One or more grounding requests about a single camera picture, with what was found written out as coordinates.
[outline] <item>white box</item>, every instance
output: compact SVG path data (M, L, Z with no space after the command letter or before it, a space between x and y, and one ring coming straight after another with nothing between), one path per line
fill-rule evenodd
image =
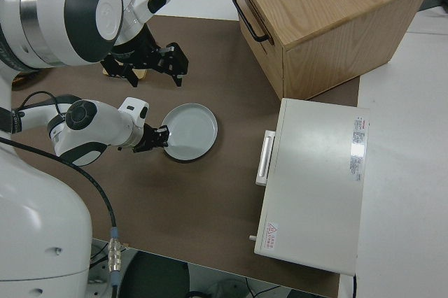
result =
M367 109L282 99L255 253L354 276L368 126Z

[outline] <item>plate rim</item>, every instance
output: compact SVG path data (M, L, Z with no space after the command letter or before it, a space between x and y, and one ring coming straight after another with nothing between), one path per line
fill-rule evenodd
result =
M214 143L216 142L216 138L218 137L218 121L217 121L217 119L216 119L215 114L214 114L209 108L207 108L206 106L204 106L204 105L202 105L202 104L195 103L195 102L190 102L190 103L186 103L186 104L181 104L181 105L179 105L179 106L174 107L173 109L171 109L170 112L168 112L168 114L165 115L165 117L164 117L164 119L163 119L163 121L162 121L162 125L167 125L167 126L168 126L168 129L169 129L169 125L166 123L167 118L168 118L172 113L174 113L175 110L180 109L180 108L186 108L186 107L200 108L200 109L202 109L203 111L206 112L206 114L209 116L211 122L213 123L213 141L211 142L210 147L207 148L207 150L205 150L201 155L196 156L196 157L194 157L194 158L190 158L190 159L184 159L184 158L175 157L175 156L171 155L171 154L167 151L167 148L170 148L169 146L164 148L164 151L168 154L168 156L170 156L170 157L172 157L172 158L174 158L174 159L183 161L183 162L188 162L188 161L190 161L190 160L198 159L198 158L202 157L203 155L205 155L206 153L208 153L208 152L210 151L210 149L213 147Z

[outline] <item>wooden block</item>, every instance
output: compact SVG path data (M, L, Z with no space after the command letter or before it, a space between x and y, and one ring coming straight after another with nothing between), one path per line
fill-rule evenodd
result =
M132 71L135 73L135 75L137 76L137 78L138 78L139 80L144 79L144 78L146 77L146 74L148 74L148 72L149 72L148 69L133 69ZM104 74L105 76L108 75L105 69L103 69L103 74Z

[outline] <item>cable connector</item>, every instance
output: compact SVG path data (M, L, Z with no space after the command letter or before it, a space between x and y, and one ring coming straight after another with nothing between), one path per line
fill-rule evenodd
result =
M117 227L111 228L111 240L108 245L108 267L111 273L111 285L120 284L120 270L121 270L121 243L118 240Z
M108 246L108 265L109 271L120 271L121 269L121 243L118 239L112 238Z

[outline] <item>black cable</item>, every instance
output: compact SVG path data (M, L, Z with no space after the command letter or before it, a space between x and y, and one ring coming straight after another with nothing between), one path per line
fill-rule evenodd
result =
M353 298L356 298L356 291L358 290L358 284L356 282L356 275L353 277Z
M13 146L15 148L19 148L19 149L22 149L22 150L26 150L26 151L35 153L37 155L41 155L41 156L50 158L52 160L55 160L56 162L62 163L64 165L67 165L68 167L71 167L72 169L74 169L78 173L82 174L85 178L87 178L95 186L95 188L97 189L99 195L101 195L104 203L106 204L107 210L109 212L109 216L111 217L112 227L117 227L115 214L113 212L113 208L112 208L111 202L109 201L106 193L104 192L103 188L99 185L99 183L90 174L88 174L86 171L84 171L82 168L80 168L79 166L76 166L75 164L72 164L72 163L62 159L61 157L53 155L53 154L51 154L49 152L40 150L38 148L33 148L32 146L26 146L25 144L21 144L21 143L15 142L15 141L12 141L10 139L5 139L3 137L0 137L0 143L6 144L8 146Z
M261 295L262 293L265 293L265 292L268 292L268 291L271 291L271 290L274 290L274 289L278 289L278 288L280 288L280 285L274 286L274 287L272 287L270 289L267 289L267 290L259 291L259 293L255 294L255 296L253 296L253 298L257 297L258 295Z
M108 243L106 243L105 245L104 245L104 247L103 248L101 248L100 250L99 250L99 252L98 253L96 253L95 255L93 255L93 256L90 256L90 259L91 260L94 260L95 259L95 257L96 256L98 256L99 254L101 254L102 253L102 251L105 249L105 247L107 247L107 245L109 244L109 242Z
M21 110L25 107L25 104L28 102L29 99L31 99L34 95L37 94L47 94L49 97L51 97L51 99L53 100L53 103L55 104L56 107L56 111L59 114L59 116L61 116L62 118L64 118L64 116L61 113L61 110L59 109L59 106L57 105L57 100L56 97L51 94L50 92L47 92L45 90L39 90L37 92L31 93L30 95L28 95L27 97L25 97L25 100L23 100L22 104L19 106L19 108L17 108L18 110Z
M247 281L247 277L244 278L246 280L246 286L249 290L249 293L251 294L252 298L254 298L255 296L253 295L253 291L251 289L251 287L249 286L249 282Z
M248 288L252 298L257 297L258 295L261 295L262 293L265 293L265 292L268 292L268 291L280 288L280 285L276 285L276 286L274 286L272 288L269 288L269 289L266 289L266 290L263 290L263 291L259 291L258 293L254 294L252 289L251 289L251 287L249 286L249 282L247 281L247 277L245 277L244 279L246 280L246 286L247 286L247 288Z
M114 285L112 287L112 298L117 298L117 293L118 293L118 286Z

